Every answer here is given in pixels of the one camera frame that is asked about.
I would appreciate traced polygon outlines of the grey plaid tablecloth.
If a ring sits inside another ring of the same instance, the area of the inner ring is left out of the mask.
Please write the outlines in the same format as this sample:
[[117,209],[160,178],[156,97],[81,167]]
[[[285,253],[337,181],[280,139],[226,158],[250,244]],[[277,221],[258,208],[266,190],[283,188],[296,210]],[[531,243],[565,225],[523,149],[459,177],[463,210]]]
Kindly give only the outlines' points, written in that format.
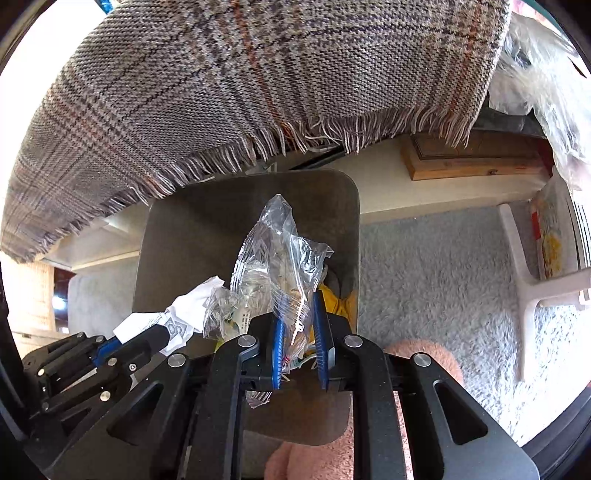
[[125,1],[77,47],[15,159],[2,251],[293,150],[468,140],[506,1]]

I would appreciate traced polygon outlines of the wooden flat box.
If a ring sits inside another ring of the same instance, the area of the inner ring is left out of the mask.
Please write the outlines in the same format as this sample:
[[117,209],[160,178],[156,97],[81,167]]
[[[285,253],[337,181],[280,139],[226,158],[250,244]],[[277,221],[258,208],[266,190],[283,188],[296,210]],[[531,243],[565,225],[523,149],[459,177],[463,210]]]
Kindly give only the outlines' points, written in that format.
[[400,144],[414,181],[547,172],[538,140],[518,134],[477,131],[466,146],[456,147],[430,134],[409,134]]

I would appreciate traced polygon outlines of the clear plastic bag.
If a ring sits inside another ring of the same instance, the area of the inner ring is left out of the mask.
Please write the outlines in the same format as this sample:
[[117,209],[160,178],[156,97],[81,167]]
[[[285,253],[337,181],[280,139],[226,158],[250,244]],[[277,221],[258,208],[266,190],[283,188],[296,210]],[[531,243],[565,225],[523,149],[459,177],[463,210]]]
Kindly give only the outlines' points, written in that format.
[[228,288],[215,290],[205,304],[204,337],[229,341],[270,314],[270,389],[311,359],[327,388],[332,344],[318,286],[332,253],[329,245],[301,237],[293,208],[274,195],[240,247]]
[[489,106],[532,113],[567,184],[590,189],[590,72],[570,40],[514,14],[489,86]]

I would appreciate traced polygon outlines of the yellow crumpled trash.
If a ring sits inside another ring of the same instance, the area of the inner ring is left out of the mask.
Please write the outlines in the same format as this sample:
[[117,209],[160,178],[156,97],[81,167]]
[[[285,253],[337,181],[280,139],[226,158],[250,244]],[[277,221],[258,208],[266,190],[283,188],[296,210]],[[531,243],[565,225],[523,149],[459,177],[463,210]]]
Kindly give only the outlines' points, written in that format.
[[318,286],[325,301],[325,310],[349,321],[349,327],[356,332],[358,326],[358,291],[353,290],[346,298],[339,298],[325,284]]

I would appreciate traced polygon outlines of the person's bare knee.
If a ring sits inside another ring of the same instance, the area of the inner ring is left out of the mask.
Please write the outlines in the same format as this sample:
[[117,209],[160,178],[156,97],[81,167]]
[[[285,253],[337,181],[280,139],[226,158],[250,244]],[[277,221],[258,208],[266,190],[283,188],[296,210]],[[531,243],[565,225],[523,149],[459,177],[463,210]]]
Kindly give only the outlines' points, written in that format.
[[[444,346],[429,340],[401,340],[385,348],[388,354],[411,358],[418,352],[428,353],[459,384],[464,377],[459,362]],[[353,411],[349,411],[348,428],[335,441],[321,446],[283,442],[270,455],[264,479],[353,479]]]

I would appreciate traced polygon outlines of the white paper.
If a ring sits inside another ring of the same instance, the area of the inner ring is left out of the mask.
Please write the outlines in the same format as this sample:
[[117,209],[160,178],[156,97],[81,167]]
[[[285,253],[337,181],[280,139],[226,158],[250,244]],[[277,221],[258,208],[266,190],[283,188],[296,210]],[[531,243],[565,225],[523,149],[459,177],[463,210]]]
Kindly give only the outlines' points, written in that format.
[[113,333],[124,344],[153,325],[163,326],[168,331],[169,340],[160,353],[169,356],[185,347],[194,333],[204,330],[205,304],[223,283],[221,278],[213,276],[188,293],[176,297],[163,312],[133,312],[114,328]]

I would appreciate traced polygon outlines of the clear hanging plastic bag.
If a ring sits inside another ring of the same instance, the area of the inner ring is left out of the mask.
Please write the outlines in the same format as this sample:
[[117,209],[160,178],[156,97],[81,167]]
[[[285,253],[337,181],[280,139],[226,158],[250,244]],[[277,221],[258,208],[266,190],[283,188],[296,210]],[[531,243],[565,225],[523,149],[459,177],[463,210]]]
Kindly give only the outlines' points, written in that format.
[[489,106],[532,113],[567,184],[590,189],[590,72],[570,40],[514,14],[489,86]]

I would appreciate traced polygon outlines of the grey square trash bin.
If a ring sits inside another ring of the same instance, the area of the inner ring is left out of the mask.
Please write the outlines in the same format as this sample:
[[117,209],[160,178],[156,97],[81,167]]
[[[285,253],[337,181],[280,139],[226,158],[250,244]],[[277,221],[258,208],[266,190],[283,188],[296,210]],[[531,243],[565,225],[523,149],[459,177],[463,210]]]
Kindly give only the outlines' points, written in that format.
[[[358,318],[360,200],[348,175],[334,170],[224,177],[177,191],[149,210],[132,309],[160,312],[212,276],[228,279],[242,241],[264,205],[281,194],[293,208],[301,236],[329,244],[329,286]],[[273,393],[270,403],[245,413],[246,430],[304,445],[339,438],[349,422],[351,396],[325,392],[303,367]]]

